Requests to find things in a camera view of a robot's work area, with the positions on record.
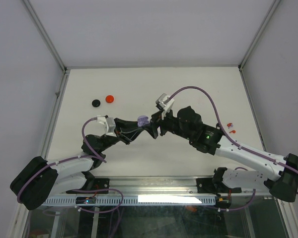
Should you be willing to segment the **purple earbud case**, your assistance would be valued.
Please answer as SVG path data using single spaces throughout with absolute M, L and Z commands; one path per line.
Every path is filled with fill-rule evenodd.
M 137 118 L 138 127 L 143 127 L 150 124 L 149 118 L 147 116 L 139 116 Z

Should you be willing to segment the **red earbud case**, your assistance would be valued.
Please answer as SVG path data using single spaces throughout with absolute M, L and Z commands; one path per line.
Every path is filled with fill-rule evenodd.
M 106 98 L 105 98 L 105 101 L 109 104 L 113 103 L 115 100 L 114 96 L 112 95 L 107 95 Z

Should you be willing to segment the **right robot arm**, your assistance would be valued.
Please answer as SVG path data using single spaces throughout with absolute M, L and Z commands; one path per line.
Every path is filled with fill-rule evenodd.
M 236 140 L 229 139 L 224 132 L 206 125 L 202 118 L 190 106 L 180 109 L 177 116 L 172 111 L 159 111 L 148 118 L 137 119 L 139 127 L 152 133 L 153 138 L 173 133 L 189 141 L 196 150 L 232 159 L 257 172 L 250 176 L 249 184 L 259 184 L 269 193 L 285 202 L 294 202 L 298 193 L 298 156 L 289 153 L 286 156 L 270 154 L 265 151 L 247 148 Z

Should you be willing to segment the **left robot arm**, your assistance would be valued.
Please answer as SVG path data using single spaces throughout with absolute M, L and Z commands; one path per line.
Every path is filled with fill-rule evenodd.
M 104 126 L 102 136 L 86 135 L 84 128 L 95 121 Z M 29 211 L 41 206 L 47 199 L 61 193 L 88 194 L 84 203 L 88 204 L 99 194 L 108 194 L 110 188 L 103 179 L 97 179 L 91 171 L 105 163 L 103 151 L 123 142 L 129 145 L 143 131 L 150 131 L 147 117 L 137 121 L 119 118 L 94 117 L 83 124 L 83 153 L 70 158 L 48 162 L 41 156 L 34 157 L 10 184 L 10 190 L 16 195 L 17 202 Z

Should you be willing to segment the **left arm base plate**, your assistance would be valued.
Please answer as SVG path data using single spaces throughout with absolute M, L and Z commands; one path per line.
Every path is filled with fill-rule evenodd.
M 106 189 L 109 186 L 109 178 L 88 179 L 86 184 L 82 188 L 79 188 L 79 191 L 68 190 L 66 194 L 94 194 L 96 190 Z

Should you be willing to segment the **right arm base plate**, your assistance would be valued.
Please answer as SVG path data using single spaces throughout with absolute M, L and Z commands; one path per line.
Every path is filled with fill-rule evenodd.
M 220 192 L 220 186 L 214 178 L 197 178 L 196 186 L 198 193 L 217 194 Z

